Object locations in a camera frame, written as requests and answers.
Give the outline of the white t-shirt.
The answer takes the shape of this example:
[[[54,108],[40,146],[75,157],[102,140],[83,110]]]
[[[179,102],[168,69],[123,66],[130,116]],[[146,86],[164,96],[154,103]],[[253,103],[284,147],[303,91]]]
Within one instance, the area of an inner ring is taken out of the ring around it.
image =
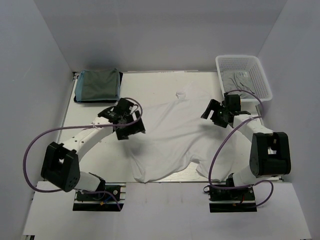
[[[194,162],[199,175],[207,178],[213,166],[212,180],[223,181],[236,160],[237,137],[231,136],[215,163],[212,160],[232,128],[201,118],[211,96],[193,82],[178,90],[176,97],[174,101],[145,108],[142,121],[146,132],[125,141],[133,178],[143,183],[157,181]]]

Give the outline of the grey t-shirt in basket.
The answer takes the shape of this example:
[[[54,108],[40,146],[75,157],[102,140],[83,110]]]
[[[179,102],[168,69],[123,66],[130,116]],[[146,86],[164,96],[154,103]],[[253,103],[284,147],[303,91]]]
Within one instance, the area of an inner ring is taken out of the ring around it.
[[[251,77],[245,71],[224,70],[221,72],[221,80],[225,92],[245,90],[256,94]]]

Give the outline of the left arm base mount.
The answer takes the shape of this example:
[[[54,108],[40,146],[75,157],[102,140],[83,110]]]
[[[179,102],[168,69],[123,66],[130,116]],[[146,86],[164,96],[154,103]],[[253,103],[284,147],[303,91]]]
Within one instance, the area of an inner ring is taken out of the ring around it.
[[[104,190],[98,193],[77,190],[72,210],[74,212],[120,212],[125,198],[125,183],[106,183]]]

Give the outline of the white plastic basket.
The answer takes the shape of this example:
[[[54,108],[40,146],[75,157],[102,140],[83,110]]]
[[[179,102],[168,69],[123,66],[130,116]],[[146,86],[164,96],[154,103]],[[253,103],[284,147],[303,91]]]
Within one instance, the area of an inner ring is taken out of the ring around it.
[[[262,102],[270,101],[273,98],[264,69],[257,57],[252,55],[219,55],[215,58],[215,63],[222,93],[225,93],[225,90],[222,83],[221,72],[239,71],[248,73],[253,83],[255,96]],[[258,103],[253,96],[246,92],[239,92],[237,89],[235,92],[240,94],[241,100],[244,102]]]

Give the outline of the folded black t-shirt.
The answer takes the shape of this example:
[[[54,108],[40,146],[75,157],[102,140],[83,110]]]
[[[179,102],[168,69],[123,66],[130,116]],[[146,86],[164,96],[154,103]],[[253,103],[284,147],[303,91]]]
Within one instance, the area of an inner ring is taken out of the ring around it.
[[[114,99],[77,101],[76,96],[74,96],[73,97],[73,102],[74,103],[79,103],[79,104],[98,104],[98,103],[113,104],[113,103],[116,103],[120,99],[122,80],[123,80],[123,73],[120,72],[119,73],[119,83],[118,83],[118,88],[117,88],[117,95],[116,95],[116,97]]]

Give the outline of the folded green t-shirt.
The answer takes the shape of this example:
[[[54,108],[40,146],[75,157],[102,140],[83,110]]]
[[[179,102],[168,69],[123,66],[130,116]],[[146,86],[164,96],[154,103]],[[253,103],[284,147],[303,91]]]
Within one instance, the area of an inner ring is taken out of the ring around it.
[[[101,71],[84,70],[81,101],[115,99],[120,80],[119,73],[116,68]]]

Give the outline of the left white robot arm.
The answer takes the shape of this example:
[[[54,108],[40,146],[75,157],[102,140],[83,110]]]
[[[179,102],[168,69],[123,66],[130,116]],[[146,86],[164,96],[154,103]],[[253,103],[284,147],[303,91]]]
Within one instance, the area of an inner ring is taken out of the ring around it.
[[[113,133],[119,141],[145,133],[142,114],[142,106],[136,100],[120,98],[114,106],[98,113],[89,125],[82,126],[78,134],[61,143],[49,144],[41,177],[66,193],[78,190],[89,193],[96,200],[103,198],[106,181],[93,173],[81,171],[80,162],[89,150]]]

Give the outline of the folded light blue t-shirt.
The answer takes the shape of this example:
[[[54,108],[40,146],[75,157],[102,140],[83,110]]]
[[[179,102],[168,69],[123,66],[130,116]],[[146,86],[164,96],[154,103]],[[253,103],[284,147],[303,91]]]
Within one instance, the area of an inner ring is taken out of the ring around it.
[[[74,101],[76,103],[80,103],[82,101],[82,89],[83,89],[83,82],[84,82],[84,74],[85,71],[82,70],[80,72],[80,75],[77,78],[77,82],[76,82],[76,86],[75,86],[75,90],[74,90]]]

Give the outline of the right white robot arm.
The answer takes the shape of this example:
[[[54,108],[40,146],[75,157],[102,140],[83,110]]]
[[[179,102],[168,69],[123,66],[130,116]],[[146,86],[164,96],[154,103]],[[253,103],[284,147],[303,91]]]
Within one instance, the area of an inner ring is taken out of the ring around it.
[[[208,182],[212,188],[225,190],[229,198],[236,200],[243,195],[245,188],[269,182],[270,178],[288,175],[291,172],[288,135],[262,125],[260,115],[242,110],[241,98],[235,91],[224,93],[222,102],[211,99],[201,118],[210,119],[216,126],[222,128],[227,126],[232,128],[217,149],[212,159],[213,164],[235,132],[240,132],[251,143],[248,165],[232,173],[224,185],[213,184],[212,176],[209,175]]]

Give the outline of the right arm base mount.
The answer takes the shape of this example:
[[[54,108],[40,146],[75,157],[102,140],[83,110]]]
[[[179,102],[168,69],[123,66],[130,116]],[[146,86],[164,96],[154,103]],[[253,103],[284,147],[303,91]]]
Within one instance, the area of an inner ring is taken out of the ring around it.
[[[234,186],[232,179],[225,184],[216,184],[216,189],[210,185],[203,188],[209,196],[209,211],[211,213],[250,213],[257,212],[256,198],[252,187],[231,189]]]

